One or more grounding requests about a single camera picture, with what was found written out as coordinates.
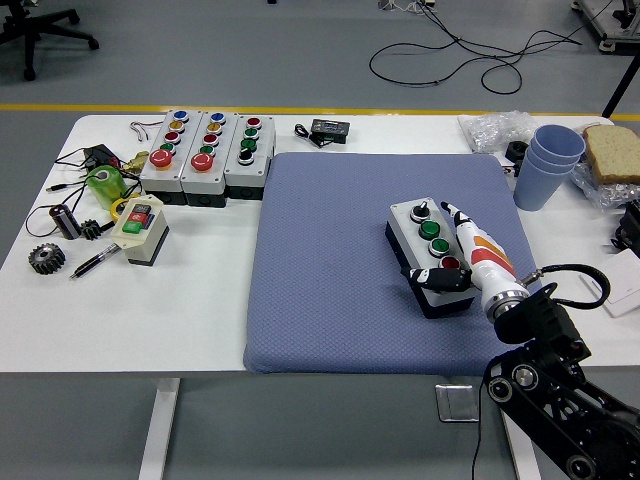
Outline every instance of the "electrical wire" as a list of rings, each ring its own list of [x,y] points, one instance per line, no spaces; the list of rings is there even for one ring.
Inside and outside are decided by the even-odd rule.
[[[138,141],[144,142],[145,140],[149,140],[149,133],[144,127],[157,127],[162,125],[163,122],[153,122],[153,123],[142,123],[142,122],[131,122],[129,124],[129,128],[136,132],[138,135]]]
[[[55,207],[56,205],[60,205],[60,204],[66,204],[69,200],[71,200],[75,195],[78,195],[78,193],[80,193],[80,195],[78,195],[78,198],[76,198],[75,202],[73,203],[73,207],[71,208],[71,213],[75,212],[76,207],[78,206],[78,203],[80,202],[80,199],[82,198],[82,195],[84,194],[84,190],[87,187],[87,180],[89,178],[97,178],[95,175],[91,175],[87,178],[85,178],[82,182],[78,182],[78,183],[82,183],[82,186],[80,188],[77,188],[76,190],[74,190],[73,192],[71,192],[69,195],[67,195],[67,197],[62,200],[62,202],[60,203],[56,203],[56,204],[52,204],[52,205],[40,205],[39,207],[34,208],[29,215],[27,215],[27,218],[24,221],[24,228],[27,231],[27,233],[29,235],[31,235],[32,237],[36,237],[36,238],[44,238],[44,237],[48,237],[49,235],[53,235],[55,233],[56,230],[58,230],[58,227],[54,227],[53,230],[51,230],[48,233],[43,233],[43,234],[36,234],[33,233],[30,229],[29,229],[29,219],[31,218],[31,216],[36,213],[38,210],[42,209],[42,208],[52,208]]]
[[[79,152],[80,150],[84,150],[85,147],[80,147],[77,150],[74,150],[71,153],[67,153],[66,155],[63,155],[62,157],[56,158],[55,161],[53,163],[56,163],[58,165],[69,165],[71,167],[78,167],[78,168],[82,168],[84,166],[84,163],[86,163],[86,160],[84,162],[82,162],[81,164],[77,164],[77,163],[69,163],[69,162],[63,162],[62,160],[64,160],[65,158],[69,158],[71,155],[73,155],[74,153]]]
[[[592,19],[588,20],[587,22],[584,22],[580,27],[576,28],[573,32],[571,32],[569,35],[564,36],[564,35],[560,35],[558,33],[554,33],[551,32],[549,30],[538,30],[537,32],[534,32],[529,39],[527,40],[524,48],[522,48],[521,50],[518,51],[510,51],[508,49],[502,48],[502,47],[497,47],[497,46],[492,46],[492,45],[485,45],[485,44],[481,44],[481,43],[477,43],[477,42],[472,42],[470,40],[465,40],[462,37],[459,37],[457,35],[454,35],[453,33],[451,33],[449,31],[449,29],[446,27],[446,25],[440,20],[440,18],[437,16],[436,12],[433,9],[430,9],[428,7],[425,7],[423,4],[419,3],[419,2],[414,2],[422,11],[422,13],[424,14],[424,17],[429,19],[432,23],[434,23],[436,26],[438,26],[438,28],[440,28],[450,39],[451,41],[445,45],[442,46],[429,46],[429,45],[421,45],[421,44],[417,44],[417,43],[410,43],[410,42],[400,42],[400,43],[394,43],[391,45],[387,45],[386,47],[381,48],[380,50],[378,50],[376,53],[374,53],[371,58],[369,59],[369,70],[378,78],[390,82],[390,83],[394,83],[396,85],[403,85],[403,86],[408,86],[408,87],[428,87],[428,86],[436,86],[439,85],[447,80],[449,80],[451,77],[453,77],[456,73],[458,73],[460,70],[462,70],[464,67],[466,67],[467,65],[471,64],[471,63],[475,63],[475,62],[479,62],[479,61],[494,61],[494,62],[498,62],[498,65],[494,65],[493,67],[488,68],[487,70],[485,70],[485,72],[481,75],[480,77],[480,83],[482,85],[482,87],[491,92],[494,93],[496,95],[513,95],[514,93],[517,93],[518,91],[520,91],[520,89],[522,88],[522,84],[523,84],[523,78],[522,78],[522,74],[520,73],[520,71],[517,69],[517,67],[515,66],[518,62],[520,62],[520,60],[522,60],[526,55],[533,55],[536,53],[540,53],[543,52],[545,50],[548,50],[550,48],[553,48],[561,43],[571,43],[571,44],[575,44],[575,45],[582,45],[580,42],[571,39],[571,37],[577,33],[579,30],[581,30],[582,28],[586,27],[587,25],[593,23],[593,21],[602,13],[604,12],[604,10],[613,2],[613,0],[609,0],[609,2],[596,14],[593,16]],[[540,34],[549,34],[552,36],[557,37],[558,39],[556,40],[546,40],[546,41],[541,41],[541,42],[537,42],[537,43],[532,43],[533,39]],[[435,50],[435,51],[441,51],[441,50],[445,50],[449,47],[452,47],[453,45],[457,45],[458,47],[462,48],[463,50],[476,55],[474,58],[471,58],[465,62],[463,62],[462,64],[460,64],[458,67],[456,67],[451,73],[449,73],[448,75],[442,77],[442,78],[438,78],[435,80],[426,80],[426,81],[419,81],[419,82],[410,82],[410,81],[403,81],[403,80],[398,80],[395,78],[391,78],[391,77],[387,77],[385,75],[382,75],[381,73],[379,73],[378,71],[376,71],[376,69],[373,67],[373,63],[376,60],[376,58],[378,58],[378,56],[380,54],[382,54],[383,52],[386,52],[388,50],[392,50],[392,49],[396,49],[398,47],[413,47],[413,48],[418,48],[418,49],[422,49],[422,50]],[[486,53],[486,52],[480,52],[477,51],[475,49],[475,47],[478,47],[480,49],[486,49],[489,50],[492,53]],[[400,55],[417,55],[417,53],[400,53]],[[500,68],[509,68],[513,71],[513,73],[515,73],[516,77],[517,77],[517,84],[515,86],[515,88],[512,88],[511,90],[498,90],[496,88],[492,88],[487,84],[487,75],[489,75],[491,72],[496,71],[497,69]]]
[[[546,267],[542,267],[538,270],[527,275],[525,278],[520,280],[520,283],[527,287],[531,285],[533,282],[538,280],[540,277],[543,277],[545,273],[553,273],[553,272],[578,272],[584,273],[585,275],[591,277],[600,287],[600,298],[595,302],[577,302],[575,300],[565,300],[563,298],[554,298],[553,300],[560,304],[565,305],[567,307],[576,308],[578,310],[593,310],[594,308],[600,307],[609,297],[611,293],[611,284],[609,283],[609,279],[607,276],[602,273],[597,268],[594,268],[590,265],[584,265],[582,263],[564,263],[559,265],[547,265]],[[545,288],[549,289],[548,295],[551,295],[554,290],[557,288],[557,284],[551,283],[547,285]]]
[[[386,10],[388,7],[391,7],[391,10],[400,10],[401,12],[413,13],[414,15],[420,16],[424,15],[422,10],[419,10],[420,6],[428,8],[430,11],[435,12],[433,7],[431,7],[430,5],[424,5],[424,3],[420,1],[409,2],[409,4],[405,8],[402,8],[395,2],[395,0],[387,0],[387,3],[379,7],[379,10]]]
[[[334,143],[333,140],[325,140],[324,137],[318,133],[309,133],[307,129],[304,128],[304,125],[300,123],[297,123],[293,128],[293,133],[298,137],[309,139],[318,148],[326,147],[327,145]]]

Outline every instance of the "cylindrical battery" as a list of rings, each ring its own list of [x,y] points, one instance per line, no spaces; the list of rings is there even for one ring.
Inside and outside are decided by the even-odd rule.
[[[73,240],[80,236],[80,225],[78,225],[69,207],[62,203],[60,205],[54,205],[49,209],[49,215],[53,218],[53,221],[64,238]]]
[[[113,202],[122,197],[127,186],[120,172],[109,165],[103,165],[89,172],[87,186],[96,196],[102,208],[109,211]]]

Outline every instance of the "black cable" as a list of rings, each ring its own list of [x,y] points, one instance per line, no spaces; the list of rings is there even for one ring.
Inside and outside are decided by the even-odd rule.
[[[131,185],[129,188],[125,190],[125,192],[122,194],[122,198],[129,198],[131,195],[133,195],[133,192],[138,187],[140,187],[140,191],[142,192],[142,182],[138,177],[136,177],[136,183],[134,183],[133,185]]]
[[[522,84],[523,84],[523,78],[522,78],[522,74],[520,73],[520,71],[517,69],[517,67],[515,67],[515,64],[518,63],[520,60],[522,60],[522,58],[525,55],[533,55],[536,53],[540,53],[543,52],[545,50],[548,50],[550,48],[553,48],[556,45],[559,45],[560,43],[572,43],[575,45],[581,45],[580,42],[577,42],[576,40],[572,40],[570,37],[572,37],[576,32],[578,32],[579,30],[581,30],[582,28],[584,28],[585,26],[589,25],[590,23],[593,23],[593,21],[595,20],[596,17],[598,17],[612,2],[613,0],[609,0],[609,2],[602,8],[602,10],[600,10],[591,20],[588,20],[587,22],[583,23],[580,27],[578,27],[577,29],[575,29],[573,32],[571,32],[569,35],[564,36],[564,35],[560,35],[554,32],[551,32],[549,30],[538,30],[537,32],[534,32],[529,39],[527,40],[527,43],[525,44],[525,47],[517,52],[513,52],[501,47],[496,47],[496,46],[492,46],[492,45],[484,45],[481,43],[476,43],[476,42],[472,42],[469,40],[464,40],[461,37],[458,37],[454,34],[452,34],[447,27],[445,26],[445,24],[440,20],[440,18],[431,10],[426,8],[424,5],[422,5],[421,3],[418,3],[418,6],[421,8],[424,16],[430,20],[432,23],[434,23],[435,25],[437,25],[447,36],[449,36],[451,38],[451,42],[440,46],[440,47],[431,47],[428,45],[420,45],[420,44],[415,44],[415,43],[406,43],[406,42],[401,42],[401,43],[394,43],[392,45],[388,45],[386,47],[381,48],[380,50],[378,50],[376,53],[373,54],[373,56],[369,59],[369,70],[378,78],[390,82],[390,83],[395,83],[397,85],[404,85],[404,86],[410,86],[410,87],[427,87],[427,86],[435,86],[435,85],[439,85],[440,83],[450,79],[451,77],[453,77],[456,73],[458,73],[462,68],[464,68],[465,66],[469,65],[470,63],[474,63],[477,61],[486,61],[486,60],[492,60],[495,62],[499,62],[499,65],[495,65],[489,69],[487,69],[482,76],[480,77],[480,83],[482,85],[482,87],[494,94],[497,95],[512,95],[514,93],[517,93],[518,91],[520,91],[520,89],[522,88]],[[533,41],[533,38],[538,35],[538,34],[542,34],[542,33],[547,33],[550,35],[554,35],[556,37],[559,37],[559,40],[547,40],[547,41],[543,41],[543,42],[538,42],[538,43],[531,43]],[[460,64],[457,68],[455,68],[451,73],[449,73],[448,75],[436,79],[436,80],[428,80],[428,81],[422,81],[422,82],[406,82],[406,81],[401,81],[401,80],[397,80],[394,78],[390,78],[390,77],[386,77],[384,75],[382,75],[381,73],[377,72],[374,68],[373,68],[373,62],[374,60],[382,53],[385,52],[389,49],[395,48],[395,47],[402,47],[402,46],[410,46],[410,47],[417,47],[417,48],[421,48],[421,49],[427,49],[427,50],[445,50],[446,48],[449,48],[453,45],[457,45],[460,48],[462,48],[463,50],[466,50],[469,53],[472,53],[474,55],[477,55],[476,57],[469,59],[465,62],[463,62],[462,64]],[[467,45],[471,45],[473,47],[480,47],[480,48],[485,48],[485,49],[491,49],[494,52],[502,52],[499,54],[489,54],[489,53],[483,53],[483,52],[479,52]],[[415,53],[404,53],[401,55],[416,55]],[[491,88],[489,85],[487,85],[486,79],[487,79],[487,75],[489,75],[491,72],[500,69],[500,68],[510,68],[513,70],[513,72],[517,75],[517,86],[515,88],[513,88],[512,90],[505,90],[505,91],[500,91],[494,88]]]
[[[304,128],[304,125],[300,123],[296,124],[296,126],[293,128],[293,132],[298,137],[308,138],[318,148],[322,148],[334,143],[333,140],[325,140],[323,135],[320,135],[318,133],[313,133],[313,132],[309,133],[307,129]]]
[[[78,198],[76,198],[73,207],[71,208],[71,213],[75,212],[76,207],[78,206],[78,202],[80,202],[80,199],[82,198],[82,195],[84,194],[84,190],[85,188],[87,188],[87,180],[90,178],[97,178],[95,175],[90,175],[88,177],[86,177],[81,183],[82,186],[80,188],[75,189],[73,192],[71,192],[69,195],[67,195],[67,197],[62,200],[62,202],[57,203],[55,205],[60,205],[60,204],[66,204],[70,199],[72,199],[75,195],[78,195],[78,193],[80,193],[80,195],[78,195]],[[36,237],[36,238],[44,238],[44,237],[48,237],[49,235],[52,235],[53,233],[55,233],[55,231],[58,229],[58,227],[55,227],[53,230],[51,230],[49,233],[44,233],[44,234],[35,234],[33,233],[30,229],[29,229],[29,219],[31,218],[31,216],[36,213],[38,210],[40,210],[41,208],[52,208],[55,207],[55,205],[40,205],[39,207],[34,208],[29,215],[27,215],[27,218],[24,221],[24,228],[27,231],[27,233],[29,235],[31,235],[32,237]]]
[[[58,165],[69,165],[71,167],[78,167],[78,168],[82,168],[84,163],[86,162],[86,160],[84,162],[82,162],[81,164],[77,164],[77,163],[69,163],[69,162],[63,162],[62,160],[64,160],[65,158],[69,158],[71,155],[73,155],[74,153],[79,152],[80,150],[84,150],[85,147],[81,147],[78,148],[77,150],[74,150],[71,153],[67,153],[66,155],[63,155],[62,157],[58,157],[54,160],[53,163],[56,163]]]
[[[80,185],[81,183],[84,183],[84,181],[80,180],[79,182],[72,183],[58,183],[57,185],[47,187],[45,190],[47,192],[57,192],[58,190],[62,190],[63,188],[73,187],[74,185]]]
[[[574,300],[554,298],[553,300],[555,300],[556,303],[565,305],[567,307],[576,308],[578,310],[593,310],[594,308],[600,307],[607,300],[609,294],[611,293],[611,284],[609,283],[609,279],[607,278],[607,276],[597,268],[591,267],[589,265],[583,265],[580,263],[567,263],[561,265],[548,265],[539,270],[540,276],[544,275],[545,273],[560,271],[580,272],[588,275],[600,286],[601,294],[600,298],[595,302],[576,302]]]
[[[480,443],[482,442],[482,386],[484,385],[484,377],[478,387],[478,443],[476,444],[476,451],[473,453],[473,461],[471,462],[471,480],[476,478],[476,462],[478,460],[478,453],[480,452]]]

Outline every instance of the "green tape roll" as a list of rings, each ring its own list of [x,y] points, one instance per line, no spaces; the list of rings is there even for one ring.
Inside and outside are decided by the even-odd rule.
[[[111,209],[113,202],[127,191],[120,172],[109,165],[91,170],[87,178],[87,186],[96,196],[100,206],[107,211]]]

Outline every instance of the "orange stripe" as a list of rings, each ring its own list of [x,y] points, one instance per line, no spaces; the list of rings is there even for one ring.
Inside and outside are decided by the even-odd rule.
[[[489,260],[491,262],[497,263],[511,275],[513,275],[514,277],[516,276],[516,272],[513,270],[511,264],[505,262],[502,257],[499,257],[491,250],[487,250],[486,248],[476,248],[473,252],[471,252],[471,265],[475,265],[476,263],[482,262],[483,260]]]
[[[494,243],[492,243],[489,240],[487,240],[486,238],[480,237],[478,235],[473,237],[473,241],[478,247],[488,248],[489,250],[491,250],[493,253],[495,253],[499,257],[502,257],[502,259],[505,262],[507,262],[509,265],[511,265],[511,262],[509,261],[509,258],[504,254],[504,252],[502,250],[500,250],[498,247],[496,247],[496,245]]]

